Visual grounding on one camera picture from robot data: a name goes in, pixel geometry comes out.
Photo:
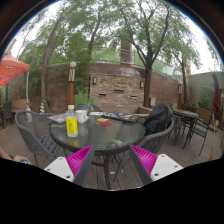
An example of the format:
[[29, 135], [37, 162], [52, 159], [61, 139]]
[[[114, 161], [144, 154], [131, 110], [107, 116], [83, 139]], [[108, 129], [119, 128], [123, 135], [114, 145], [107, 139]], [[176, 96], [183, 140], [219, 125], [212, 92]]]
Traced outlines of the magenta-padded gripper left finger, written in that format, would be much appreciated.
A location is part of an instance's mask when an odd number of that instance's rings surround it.
[[90, 145], [67, 158], [58, 157], [45, 168], [45, 171], [81, 186], [93, 156], [94, 148]]

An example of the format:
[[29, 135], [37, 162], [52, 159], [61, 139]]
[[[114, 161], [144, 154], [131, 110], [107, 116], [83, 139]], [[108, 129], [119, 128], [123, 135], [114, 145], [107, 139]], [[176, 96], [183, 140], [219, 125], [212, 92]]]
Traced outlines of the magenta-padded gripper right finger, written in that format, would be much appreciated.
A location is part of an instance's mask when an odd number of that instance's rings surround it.
[[147, 185], [182, 169], [182, 166], [166, 154], [155, 155], [138, 146], [131, 145], [130, 157], [143, 185]]

